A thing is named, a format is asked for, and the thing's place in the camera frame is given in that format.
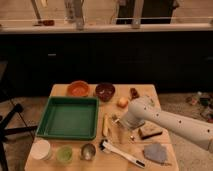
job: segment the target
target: small bowl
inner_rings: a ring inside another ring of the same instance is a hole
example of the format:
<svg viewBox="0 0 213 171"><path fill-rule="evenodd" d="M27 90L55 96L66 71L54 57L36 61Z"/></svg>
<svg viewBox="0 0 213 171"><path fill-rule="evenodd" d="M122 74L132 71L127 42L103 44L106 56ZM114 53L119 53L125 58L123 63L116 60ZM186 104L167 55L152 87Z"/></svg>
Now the small bowl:
<svg viewBox="0 0 213 171"><path fill-rule="evenodd" d="M86 97L89 95L89 84L85 81L74 81L67 87L67 95L74 97Z"/></svg>
<svg viewBox="0 0 213 171"><path fill-rule="evenodd" d="M56 159L62 163L67 164L72 159L72 148L70 146L62 146L56 152Z"/></svg>
<svg viewBox="0 0 213 171"><path fill-rule="evenodd" d="M111 83L100 83L95 88L95 95L103 102L108 102L115 94L115 87Z"/></svg>

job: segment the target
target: green plastic tray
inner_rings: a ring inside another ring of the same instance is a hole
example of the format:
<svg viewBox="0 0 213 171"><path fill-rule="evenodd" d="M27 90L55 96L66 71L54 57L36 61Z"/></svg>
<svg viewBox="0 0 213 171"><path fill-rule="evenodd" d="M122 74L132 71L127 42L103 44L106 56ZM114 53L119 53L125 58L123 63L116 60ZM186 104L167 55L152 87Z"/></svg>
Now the green plastic tray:
<svg viewBox="0 0 213 171"><path fill-rule="evenodd" d="M92 140L96 137L97 98L50 97L36 135L54 139Z"/></svg>

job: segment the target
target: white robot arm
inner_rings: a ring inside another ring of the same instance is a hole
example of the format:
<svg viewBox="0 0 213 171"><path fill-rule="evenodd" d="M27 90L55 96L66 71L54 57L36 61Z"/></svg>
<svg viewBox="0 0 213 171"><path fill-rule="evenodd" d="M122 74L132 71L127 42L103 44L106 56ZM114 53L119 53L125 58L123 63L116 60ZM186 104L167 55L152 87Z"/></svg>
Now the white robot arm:
<svg viewBox="0 0 213 171"><path fill-rule="evenodd" d="M176 115L153 107L149 97L144 96L129 103L128 112L120 119L127 129L137 128L149 120L195 143L213 153L213 125L196 119Z"/></svg>

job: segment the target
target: wooden table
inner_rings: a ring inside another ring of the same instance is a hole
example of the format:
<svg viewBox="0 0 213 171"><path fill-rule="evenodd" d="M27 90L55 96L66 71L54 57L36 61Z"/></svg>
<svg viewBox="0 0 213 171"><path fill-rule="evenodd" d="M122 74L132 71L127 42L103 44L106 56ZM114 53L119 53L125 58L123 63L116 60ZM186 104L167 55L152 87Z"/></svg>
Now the wooden table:
<svg viewBox="0 0 213 171"><path fill-rule="evenodd" d="M55 84L52 88L50 96L66 96L66 89L68 84ZM90 85L90 95L93 96L96 85ZM100 102L99 112L98 112L98 124L97 124L97 135L96 138L92 141L71 141L71 140L49 140L53 155L49 160L38 161L33 159L30 155L28 156L25 170L28 171L58 171L58 170L73 170L73 171L138 171L138 170L147 170L147 171L178 171L178 165L175 157L175 153L171 144L171 140L166 129L163 129L163 134L160 136L155 136L146 140L140 140L136 130L133 132L135 140L132 141L130 136L125 131L119 131L116 126L113 126L113 123L110 123L112 126L111 133L109 134L109 139L113 142L114 146L119 149L132 154L135 157L141 159L145 164L146 168L141 169L134 164L128 162L126 159L121 156L110 153L106 154L99 149L99 143L103 139L102 136L102 124L103 116L105 113L116 114L118 116L123 115L127 108L121 109L116 106L117 100L120 97L130 98L130 88L136 88L139 94L150 96L156 107L160 108L158 101L157 93L153 85L115 85L116 92L114 97L107 103ZM35 137L34 142L38 141L39 137ZM80 159L80 150L81 147L86 143L93 143L96 146L96 156L93 161L84 161ZM152 161L149 161L144 158L142 153L144 146L159 142L167 148L168 161L167 165L161 165ZM73 149L72 162L67 165L60 164L55 157L55 153L59 147L62 145L70 145Z"/></svg>

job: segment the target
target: scrub brush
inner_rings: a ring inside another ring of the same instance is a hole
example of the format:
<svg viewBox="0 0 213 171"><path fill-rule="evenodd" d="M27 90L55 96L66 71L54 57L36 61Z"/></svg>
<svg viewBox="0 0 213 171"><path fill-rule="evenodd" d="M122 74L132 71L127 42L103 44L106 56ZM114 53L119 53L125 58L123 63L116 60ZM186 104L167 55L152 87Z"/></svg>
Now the scrub brush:
<svg viewBox="0 0 213 171"><path fill-rule="evenodd" d="M145 168L145 164L143 162L141 162L140 160L138 160L137 158L131 156L130 154L127 154L119 149L117 149L116 147L114 147L112 144L110 144L108 142L108 140L102 140L101 143L100 143L100 149L102 151L105 151L106 150L109 150L109 151L112 151L114 153L117 153L119 155L121 155L122 157L124 157L125 159L129 160L130 162L132 162L133 164L141 167L141 168Z"/></svg>

